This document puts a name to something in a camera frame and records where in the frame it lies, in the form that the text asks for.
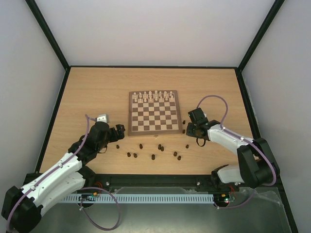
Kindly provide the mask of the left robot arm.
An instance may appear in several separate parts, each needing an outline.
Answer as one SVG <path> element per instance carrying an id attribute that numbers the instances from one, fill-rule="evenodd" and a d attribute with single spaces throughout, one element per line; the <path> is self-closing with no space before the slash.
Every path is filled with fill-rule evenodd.
<path id="1" fill-rule="evenodd" d="M 10 187 L 1 211 L 7 232 L 29 233 L 61 199 L 77 190 L 92 189 L 95 173 L 87 163 L 108 143 L 124 139 L 124 131 L 121 124 L 110 127 L 102 121 L 87 126 L 86 133 L 46 172 L 20 188 Z"/>

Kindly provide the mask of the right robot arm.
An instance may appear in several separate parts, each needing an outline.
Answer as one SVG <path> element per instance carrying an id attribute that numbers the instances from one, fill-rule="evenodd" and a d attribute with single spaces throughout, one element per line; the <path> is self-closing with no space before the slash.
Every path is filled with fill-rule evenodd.
<path id="1" fill-rule="evenodd" d="M 234 153 L 238 165 L 224 165 L 212 171 L 212 185 L 223 190 L 229 183 L 243 183 L 256 188 L 260 185 L 272 186 L 280 173 L 272 150 L 263 138 L 253 139 L 241 136 L 216 120 L 209 121 L 201 108 L 188 112 L 190 123 L 186 135 L 217 143 Z"/>

